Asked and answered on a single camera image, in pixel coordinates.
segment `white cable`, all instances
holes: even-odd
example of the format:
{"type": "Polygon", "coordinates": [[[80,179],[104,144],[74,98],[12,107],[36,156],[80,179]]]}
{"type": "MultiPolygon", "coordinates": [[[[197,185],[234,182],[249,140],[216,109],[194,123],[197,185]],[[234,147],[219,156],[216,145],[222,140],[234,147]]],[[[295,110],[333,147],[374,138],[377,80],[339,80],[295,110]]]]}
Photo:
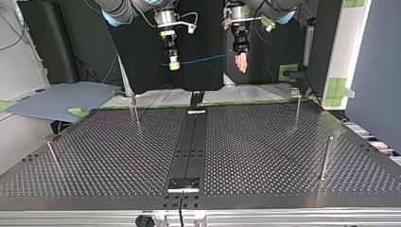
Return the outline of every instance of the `white cable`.
{"type": "Polygon", "coordinates": [[[194,22],[194,25],[196,25],[196,24],[198,23],[198,13],[197,13],[197,12],[188,12],[188,13],[186,13],[186,14],[180,16],[180,19],[181,19],[181,18],[184,18],[184,17],[187,17],[187,16],[190,16],[190,15],[195,15],[195,22],[194,22]]]}
{"type": "Polygon", "coordinates": [[[132,0],[131,1],[132,5],[135,7],[136,11],[139,12],[139,14],[141,14],[141,16],[144,18],[144,20],[148,23],[149,26],[151,27],[157,27],[156,25],[152,24],[149,20],[148,17],[145,15],[145,13],[136,5],[136,3],[132,0]]]}

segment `gray mat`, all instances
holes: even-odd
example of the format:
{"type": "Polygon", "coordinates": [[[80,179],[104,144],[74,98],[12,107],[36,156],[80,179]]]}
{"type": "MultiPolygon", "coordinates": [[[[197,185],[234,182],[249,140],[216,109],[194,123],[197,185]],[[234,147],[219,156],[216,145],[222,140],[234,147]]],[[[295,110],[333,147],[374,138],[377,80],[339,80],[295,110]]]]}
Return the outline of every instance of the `gray mat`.
{"type": "Polygon", "coordinates": [[[83,111],[91,111],[106,102],[112,92],[119,87],[92,83],[78,82],[59,84],[21,101],[8,109],[9,113],[33,116],[44,119],[75,122],[78,116],[68,112],[70,108],[79,107],[83,111]]]}

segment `sticker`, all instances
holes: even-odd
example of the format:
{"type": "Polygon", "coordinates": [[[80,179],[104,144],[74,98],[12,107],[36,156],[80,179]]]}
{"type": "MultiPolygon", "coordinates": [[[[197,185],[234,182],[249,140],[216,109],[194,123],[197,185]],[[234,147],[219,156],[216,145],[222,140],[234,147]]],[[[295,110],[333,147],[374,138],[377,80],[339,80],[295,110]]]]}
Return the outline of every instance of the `sticker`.
{"type": "Polygon", "coordinates": [[[360,8],[365,6],[365,0],[345,0],[346,8],[360,8]]]}

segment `green tape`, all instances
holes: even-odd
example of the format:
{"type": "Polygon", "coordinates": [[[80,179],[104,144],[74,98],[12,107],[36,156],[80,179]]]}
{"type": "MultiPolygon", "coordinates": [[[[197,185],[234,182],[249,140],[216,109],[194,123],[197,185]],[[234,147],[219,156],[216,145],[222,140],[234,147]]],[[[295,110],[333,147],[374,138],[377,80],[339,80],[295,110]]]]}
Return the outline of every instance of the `green tape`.
{"type": "Polygon", "coordinates": [[[298,72],[299,65],[297,63],[280,65],[279,71],[279,81],[280,82],[296,82],[296,79],[290,79],[289,77],[284,76],[284,72],[298,72]]]}
{"type": "Polygon", "coordinates": [[[68,112],[80,117],[85,117],[89,114],[88,112],[84,112],[81,108],[70,108],[68,109],[68,112]]]}
{"type": "Polygon", "coordinates": [[[244,15],[244,16],[249,16],[249,15],[251,15],[251,7],[250,7],[250,5],[245,5],[245,6],[243,6],[242,8],[241,8],[241,13],[242,13],[242,15],[244,15]]]}
{"type": "Polygon", "coordinates": [[[360,8],[365,6],[365,0],[345,0],[345,8],[360,8]]]}
{"type": "Polygon", "coordinates": [[[260,20],[263,26],[275,26],[275,23],[267,16],[262,15],[262,19],[260,20]]]}
{"type": "Polygon", "coordinates": [[[346,82],[347,79],[340,79],[340,78],[331,78],[328,81],[324,106],[326,107],[341,106],[342,99],[345,97],[347,92],[347,89],[345,87],[346,82]]]}
{"type": "Polygon", "coordinates": [[[15,102],[13,101],[0,101],[0,113],[4,112],[13,105],[15,105],[15,102]]]}

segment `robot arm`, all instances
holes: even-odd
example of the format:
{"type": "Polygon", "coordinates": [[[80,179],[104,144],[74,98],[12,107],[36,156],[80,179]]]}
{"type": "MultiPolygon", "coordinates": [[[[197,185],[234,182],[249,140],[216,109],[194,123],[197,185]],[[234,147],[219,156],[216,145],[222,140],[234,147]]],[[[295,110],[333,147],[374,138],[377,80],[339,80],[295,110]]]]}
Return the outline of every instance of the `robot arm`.
{"type": "Polygon", "coordinates": [[[224,29],[231,27],[235,37],[233,50],[236,53],[235,63],[239,70],[246,72],[247,54],[250,48],[248,35],[251,32],[251,22],[262,20],[266,30],[271,32],[275,28],[275,23],[286,24],[295,13],[295,10],[303,4],[305,0],[228,0],[224,9],[224,29]],[[257,10],[256,15],[251,15],[251,8],[257,10]]]}
{"type": "Polygon", "coordinates": [[[111,26],[129,25],[132,19],[141,15],[152,27],[159,29],[159,34],[165,45],[165,53],[169,59],[171,71],[180,69],[179,49],[176,42],[177,26],[187,26],[188,33],[193,34],[196,23],[190,24],[179,21],[179,15],[175,12],[177,0],[95,0],[102,8],[105,19],[111,26]],[[155,21],[153,25],[145,16],[145,12],[156,9],[155,21]]]}

